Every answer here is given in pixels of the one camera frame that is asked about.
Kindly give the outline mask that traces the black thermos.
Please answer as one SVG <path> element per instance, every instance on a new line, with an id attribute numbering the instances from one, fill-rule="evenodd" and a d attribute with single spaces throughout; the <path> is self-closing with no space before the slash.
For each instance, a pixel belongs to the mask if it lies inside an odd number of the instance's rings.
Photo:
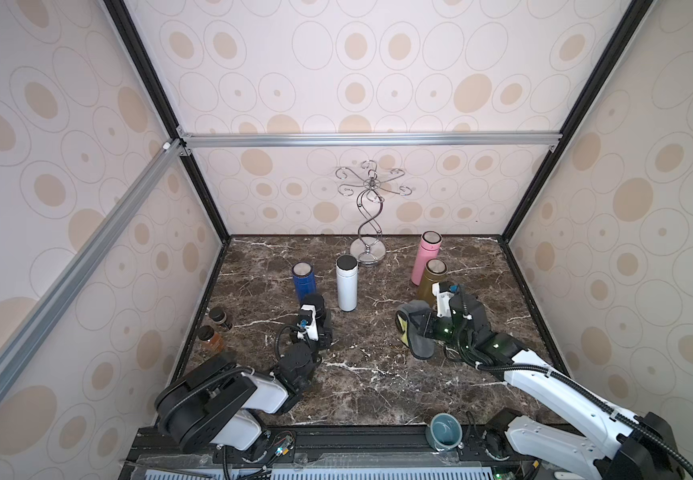
<path id="1" fill-rule="evenodd" d="M 316 306 L 316 323 L 318 324 L 318 332 L 320 332 L 320 340 L 316 342 L 319 350 L 328 350 L 332 348 L 334 341 L 334 332 L 332 331 L 332 312 L 326 308 L 324 296 L 314 293 L 304 298 L 304 304 L 312 304 Z"/>

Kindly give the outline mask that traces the left aluminium frame bar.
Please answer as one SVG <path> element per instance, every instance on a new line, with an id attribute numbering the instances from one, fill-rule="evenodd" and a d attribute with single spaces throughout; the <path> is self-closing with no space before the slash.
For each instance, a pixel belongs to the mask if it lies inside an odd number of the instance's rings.
<path id="1" fill-rule="evenodd" d="M 184 140 L 174 138 L 160 149 L 158 155 L 136 178 L 130 190 L 102 220 L 80 252 L 64 268 L 46 294 L 30 310 L 30 315 L 4 344 L 0 350 L 0 402 L 62 319 L 68 306 L 88 283 L 100 262 L 114 247 L 122 231 L 130 224 L 130 220 L 138 214 L 138 210 L 156 188 L 160 178 L 184 152 L 184 146 Z"/>

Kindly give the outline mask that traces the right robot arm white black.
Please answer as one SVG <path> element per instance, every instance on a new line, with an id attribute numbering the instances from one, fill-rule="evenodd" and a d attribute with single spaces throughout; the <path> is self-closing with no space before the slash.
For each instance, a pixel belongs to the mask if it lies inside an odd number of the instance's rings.
<path id="1" fill-rule="evenodd" d="M 527 393 L 574 429 L 503 408 L 479 434 L 480 447 L 492 460 L 517 453 L 583 479 L 693 478 L 693 465 L 679 452 L 666 420 L 603 399 L 515 337 L 492 330 L 483 304 L 459 286 L 438 294 L 436 306 L 413 300 L 398 308 L 395 325 L 414 357 L 430 358 L 436 345 L 449 348 L 457 361 Z"/>

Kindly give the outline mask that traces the dark lid spice jar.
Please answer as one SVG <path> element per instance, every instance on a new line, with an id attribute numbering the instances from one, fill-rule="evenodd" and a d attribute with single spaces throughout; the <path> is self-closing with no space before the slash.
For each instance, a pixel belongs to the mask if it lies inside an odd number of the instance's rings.
<path id="1" fill-rule="evenodd" d="M 232 329 L 232 316 L 220 306 L 208 310 L 208 321 L 216 331 L 228 332 Z"/>

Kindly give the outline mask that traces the blue thermos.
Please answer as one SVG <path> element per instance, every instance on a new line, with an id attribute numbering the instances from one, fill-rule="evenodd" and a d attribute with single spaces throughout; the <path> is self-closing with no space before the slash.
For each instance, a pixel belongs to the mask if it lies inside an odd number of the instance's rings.
<path id="1" fill-rule="evenodd" d="M 308 262 L 298 262 L 292 266 L 292 281 L 298 303 L 304 303 L 304 298 L 318 292 L 314 268 Z"/>

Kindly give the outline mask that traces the white thermos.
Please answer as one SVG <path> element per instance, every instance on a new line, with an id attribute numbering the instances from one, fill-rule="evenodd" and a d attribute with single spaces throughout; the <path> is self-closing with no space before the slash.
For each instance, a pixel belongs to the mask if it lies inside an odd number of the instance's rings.
<path id="1" fill-rule="evenodd" d="M 344 312 L 353 311 L 357 306 L 358 262 L 350 255 L 344 254 L 336 260 L 336 289 L 338 290 L 338 308 Z"/>

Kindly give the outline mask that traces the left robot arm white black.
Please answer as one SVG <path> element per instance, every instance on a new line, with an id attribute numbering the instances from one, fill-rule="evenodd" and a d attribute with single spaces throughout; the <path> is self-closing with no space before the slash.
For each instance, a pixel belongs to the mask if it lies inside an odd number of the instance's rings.
<path id="1" fill-rule="evenodd" d="M 304 341 L 290 345 L 268 373 L 238 365 L 230 352 L 220 353 L 158 394 L 158 430 L 184 453 L 210 444 L 246 451 L 264 433 L 254 413 L 290 411 L 312 386 L 320 363 L 318 348 Z"/>

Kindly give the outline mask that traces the pink thermos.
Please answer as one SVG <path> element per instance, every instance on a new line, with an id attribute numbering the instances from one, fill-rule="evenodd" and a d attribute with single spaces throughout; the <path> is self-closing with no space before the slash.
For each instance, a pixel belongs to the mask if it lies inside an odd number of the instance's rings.
<path id="1" fill-rule="evenodd" d="M 424 234 L 422 234 L 420 237 L 411 274 L 411 282 L 415 286 L 420 286 L 421 278 L 427 262 L 435 259 L 438 256 L 441 242 L 441 235 L 432 230 L 424 232 Z"/>

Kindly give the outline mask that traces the horizontal aluminium frame bar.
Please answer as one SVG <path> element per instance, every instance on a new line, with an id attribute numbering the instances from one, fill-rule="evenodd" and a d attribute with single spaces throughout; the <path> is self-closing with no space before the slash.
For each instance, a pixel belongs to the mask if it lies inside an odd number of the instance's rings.
<path id="1" fill-rule="evenodd" d="M 195 134 L 186 133 L 187 148 L 326 148 L 326 147 L 413 147 L 413 146 L 556 146 L 559 131 L 484 132 L 386 132 L 386 133 L 274 133 Z"/>

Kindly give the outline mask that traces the silver metal cup stand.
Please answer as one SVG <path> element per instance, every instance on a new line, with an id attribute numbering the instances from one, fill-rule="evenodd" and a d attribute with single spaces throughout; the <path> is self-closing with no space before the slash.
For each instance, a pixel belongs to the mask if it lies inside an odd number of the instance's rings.
<path id="1" fill-rule="evenodd" d="M 378 222 L 384 210 L 385 194 L 407 197 L 413 189 L 404 184 L 392 188 L 390 183 L 406 176 L 400 168 L 391 168 L 381 177 L 379 165 L 374 160 L 365 160 L 358 169 L 340 166 L 336 169 L 338 193 L 353 198 L 362 222 L 356 229 L 356 240 L 350 246 L 350 254 L 361 266 L 376 266 L 384 260 L 386 247 L 382 241 L 383 231 Z"/>

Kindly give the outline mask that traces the orange spice jar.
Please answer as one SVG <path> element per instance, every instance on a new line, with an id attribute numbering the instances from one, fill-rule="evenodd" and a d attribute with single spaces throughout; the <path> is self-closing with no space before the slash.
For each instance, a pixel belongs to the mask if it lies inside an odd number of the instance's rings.
<path id="1" fill-rule="evenodd" d="M 218 330 L 215 330 L 210 325 L 202 325 L 196 330 L 196 338 L 198 338 L 198 346 L 206 355 L 216 355 L 224 352 L 226 342 L 224 336 Z"/>

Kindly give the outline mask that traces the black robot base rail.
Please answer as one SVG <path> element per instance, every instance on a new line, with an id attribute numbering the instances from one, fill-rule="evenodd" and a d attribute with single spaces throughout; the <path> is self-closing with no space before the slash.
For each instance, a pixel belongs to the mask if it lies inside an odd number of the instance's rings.
<path id="1" fill-rule="evenodd" d="M 489 455 L 481 425 L 438 452 L 423 425 L 284 426 L 262 431 L 246 451 L 208 445 L 190 454 L 154 428 L 136 435 L 124 479 L 566 479 L 553 465 L 512 451 Z"/>

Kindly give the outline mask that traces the teal ceramic mug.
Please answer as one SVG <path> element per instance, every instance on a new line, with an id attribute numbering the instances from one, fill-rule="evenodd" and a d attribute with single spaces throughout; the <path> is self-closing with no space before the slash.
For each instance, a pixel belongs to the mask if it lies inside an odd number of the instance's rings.
<path id="1" fill-rule="evenodd" d="M 444 452 L 458 448 L 463 431 L 454 416 L 440 413 L 432 417 L 432 420 L 426 425 L 424 434 L 426 442 L 432 450 Z"/>

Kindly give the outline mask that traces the grey yellow cleaning cloth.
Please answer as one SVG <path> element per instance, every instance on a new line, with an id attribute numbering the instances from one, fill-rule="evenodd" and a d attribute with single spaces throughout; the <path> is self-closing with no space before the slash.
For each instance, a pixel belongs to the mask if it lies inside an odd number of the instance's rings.
<path id="1" fill-rule="evenodd" d="M 395 327 L 401 334 L 401 342 L 415 359 L 430 360 L 434 356 L 435 342 L 425 336 L 431 316 L 432 309 L 423 300 L 402 304 L 395 312 Z"/>

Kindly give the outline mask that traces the gold thermos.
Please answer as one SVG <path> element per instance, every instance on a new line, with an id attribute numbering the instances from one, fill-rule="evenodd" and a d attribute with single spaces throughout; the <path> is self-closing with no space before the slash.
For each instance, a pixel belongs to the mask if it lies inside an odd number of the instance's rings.
<path id="1" fill-rule="evenodd" d="M 446 278 L 447 266 L 444 261 L 438 258 L 428 260 L 424 266 L 420 284 L 416 292 L 416 298 L 423 300 L 430 307 L 436 304 L 436 297 L 433 293 L 434 284 L 442 282 Z"/>

